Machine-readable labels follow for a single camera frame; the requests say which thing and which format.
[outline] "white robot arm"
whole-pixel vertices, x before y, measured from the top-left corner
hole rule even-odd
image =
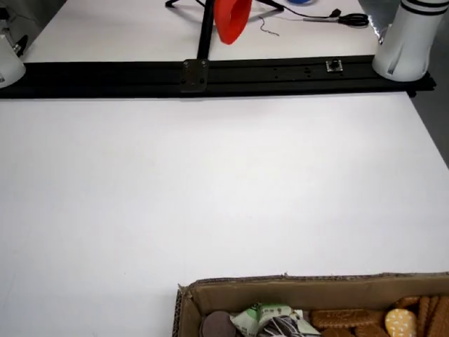
[[[386,79],[421,79],[429,68],[430,49],[448,0],[402,0],[374,61],[374,70]]]
[[[19,59],[23,54],[28,37],[15,46],[9,44],[5,35],[0,35],[0,88],[10,86],[25,74],[25,65]]]

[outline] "metal bracket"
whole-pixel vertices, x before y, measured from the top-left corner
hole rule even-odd
[[[204,92],[208,86],[208,70],[208,60],[185,60],[182,63],[181,92]]]
[[[343,64],[338,58],[334,58],[331,61],[326,61],[326,68],[328,72],[342,72]]]

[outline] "black cable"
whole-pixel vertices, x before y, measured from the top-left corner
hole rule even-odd
[[[33,21],[36,24],[39,24],[35,19],[31,19],[31,18],[28,18],[27,16],[24,16],[24,15],[21,15],[21,14],[17,13],[14,8],[8,6],[2,0],[0,0],[0,4],[4,5],[6,9],[9,9],[11,12],[13,12],[16,17],[19,17],[19,18],[22,18],[22,19],[26,19],[26,20],[29,20],[29,21]]]
[[[195,2],[198,3],[198,4],[200,4],[200,5],[202,5],[203,7],[206,7],[206,5],[203,4],[203,3],[202,3],[201,1],[199,1],[199,0],[195,0]]]
[[[269,31],[268,29],[264,29],[264,26],[265,26],[265,19],[264,19],[262,16],[259,16],[259,19],[262,20],[262,26],[260,26],[260,30],[262,30],[263,32],[268,33],[268,34],[270,34],[270,35],[275,35],[275,36],[277,36],[277,37],[279,36],[278,33],[271,32],[271,31]]]
[[[202,5],[203,7],[205,6],[200,0],[195,0],[198,4]],[[311,18],[311,19],[327,19],[327,18],[337,18],[340,16],[340,14],[342,13],[342,11],[340,9],[335,9],[329,16],[315,16],[315,15],[307,15],[307,14],[301,14],[298,12],[295,12],[293,9],[284,6],[282,4],[279,4],[280,7],[282,7],[283,9],[296,14],[298,16],[301,16],[303,18]]]

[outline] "biscuit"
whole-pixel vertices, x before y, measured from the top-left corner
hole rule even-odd
[[[416,337],[417,319],[413,312],[393,309],[385,317],[385,327],[391,337]]]
[[[236,332],[229,314],[224,311],[215,311],[208,315],[200,328],[200,335],[203,337],[235,337]]]
[[[393,306],[396,309],[406,309],[407,307],[418,304],[420,302],[420,299],[421,298],[419,296],[404,297],[394,303]]]
[[[388,334],[377,325],[358,326],[356,327],[357,337],[388,337]]]
[[[379,315],[364,309],[318,310],[311,313],[311,322],[318,329],[347,329],[377,324]]]
[[[420,310],[418,311],[417,337],[425,337],[426,323],[429,316],[430,298],[423,296],[420,299]]]
[[[322,337],[354,337],[348,329],[327,329],[321,332]]]
[[[449,331],[449,297],[443,296],[438,301],[431,318],[427,337],[447,336]]]
[[[440,298],[438,296],[434,296],[430,298],[430,304],[429,304],[429,314],[427,315],[427,321],[426,321],[426,332],[429,331],[430,321],[432,320],[432,317],[434,316],[436,306],[438,305],[438,302],[440,301]]]

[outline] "blue object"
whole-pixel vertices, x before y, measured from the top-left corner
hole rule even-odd
[[[288,2],[291,2],[292,4],[297,4],[297,5],[305,4],[305,3],[309,2],[309,1],[310,0],[288,0]]]

